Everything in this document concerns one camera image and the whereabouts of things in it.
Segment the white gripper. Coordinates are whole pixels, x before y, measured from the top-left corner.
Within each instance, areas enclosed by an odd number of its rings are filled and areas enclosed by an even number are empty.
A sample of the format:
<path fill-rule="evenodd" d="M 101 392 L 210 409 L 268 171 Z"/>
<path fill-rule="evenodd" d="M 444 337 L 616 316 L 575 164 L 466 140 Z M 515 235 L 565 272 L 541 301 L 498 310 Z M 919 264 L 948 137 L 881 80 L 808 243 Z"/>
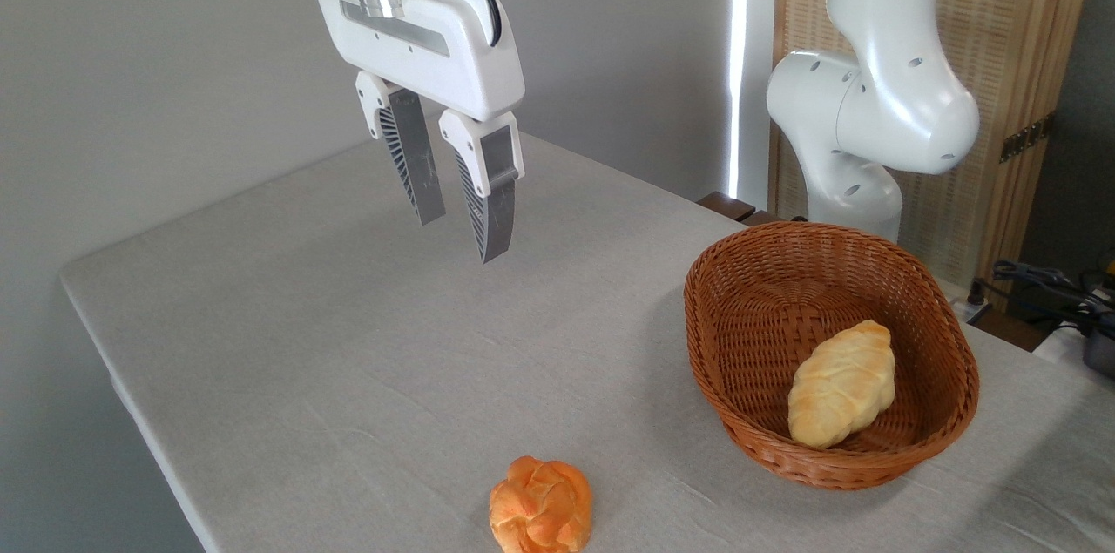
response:
<path fill-rule="evenodd" d="M 517 181 L 525 175 L 517 118 L 510 110 L 523 100 L 525 85 L 503 6 L 497 0 L 318 3 L 342 60 L 362 70 L 355 88 L 368 129 L 375 140 L 386 140 L 421 226 L 445 215 L 424 97 L 453 109 L 443 111 L 439 130 L 455 151 L 482 262 L 507 252 Z"/>

